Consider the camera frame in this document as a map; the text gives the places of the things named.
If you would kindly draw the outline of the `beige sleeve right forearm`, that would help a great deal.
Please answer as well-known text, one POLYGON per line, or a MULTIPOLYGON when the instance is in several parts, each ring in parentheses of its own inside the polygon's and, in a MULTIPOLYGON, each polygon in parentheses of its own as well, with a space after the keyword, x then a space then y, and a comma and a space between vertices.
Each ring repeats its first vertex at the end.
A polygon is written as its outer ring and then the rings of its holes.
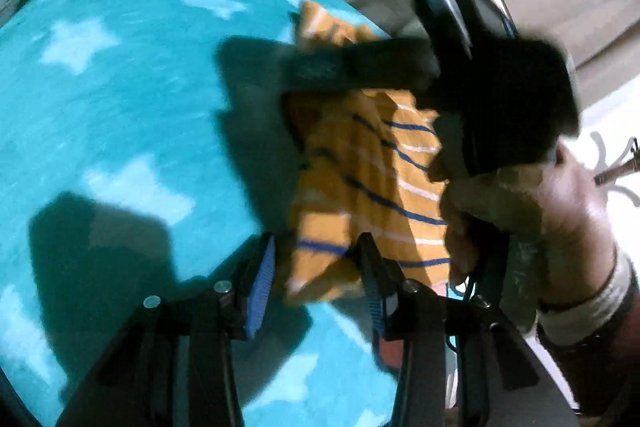
POLYGON ((591 299, 539 313, 537 335, 579 413, 605 426, 639 424, 639 284, 627 256, 617 256, 612 275, 591 299))

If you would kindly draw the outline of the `person right hand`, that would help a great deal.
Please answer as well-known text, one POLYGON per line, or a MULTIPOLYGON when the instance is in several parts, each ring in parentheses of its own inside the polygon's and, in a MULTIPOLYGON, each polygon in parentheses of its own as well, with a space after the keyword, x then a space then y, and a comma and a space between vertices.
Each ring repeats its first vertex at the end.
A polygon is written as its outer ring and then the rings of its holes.
POLYGON ((438 153, 427 176, 447 183, 439 207, 447 222, 445 245, 454 285, 488 256, 470 232, 470 218, 541 248, 547 271, 536 298, 546 305, 583 303, 612 277, 617 247, 605 202, 591 172, 564 144, 556 146, 552 164, 509 167, 492 176, 460 180, 438 153))

